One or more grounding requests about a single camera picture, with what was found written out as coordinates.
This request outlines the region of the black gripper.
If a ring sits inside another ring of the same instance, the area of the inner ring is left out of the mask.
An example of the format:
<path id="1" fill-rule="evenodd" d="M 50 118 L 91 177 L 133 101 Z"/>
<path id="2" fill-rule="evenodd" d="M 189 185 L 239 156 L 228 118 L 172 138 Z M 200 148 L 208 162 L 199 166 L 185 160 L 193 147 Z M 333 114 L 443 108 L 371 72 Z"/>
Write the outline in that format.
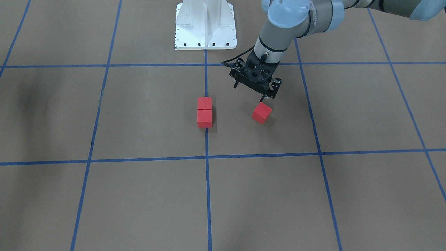
<path id="1" fill-rule="evenodd" d="M 282 79 L 273 78 L 273 74 L 278 66 L 278 62 L 263 62 L 262 58 L 251 52 L 247 57 L 247 61 L 239 57 L 233 64 L 229 64 L 231 68 L 229 75 L 237 83 L 244 84 L 252 90 L 263 94 L 260 99 L 260 102 L 263 102 L 264 99 L 274 99 L 282 84 Z"/>

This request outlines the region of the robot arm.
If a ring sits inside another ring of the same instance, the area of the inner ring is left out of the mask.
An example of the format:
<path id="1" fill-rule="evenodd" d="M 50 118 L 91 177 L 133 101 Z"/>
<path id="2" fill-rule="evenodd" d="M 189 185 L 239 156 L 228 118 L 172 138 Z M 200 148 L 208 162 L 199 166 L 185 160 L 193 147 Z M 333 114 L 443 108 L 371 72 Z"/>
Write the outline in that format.
<path id="1" fill-rule="evenodd" d="M 444 0 L 263 0 L 266 20 L 247 59 L 241 55 L 223 61 L 234 79 L 234 88 L 244 85 L 275 98 L 282 79 L 274 73 L 295 38 L 325 33 L 337 28 L 349 8 L 371 8 L 384 13 L 427 21 L 445 10 Z"/>

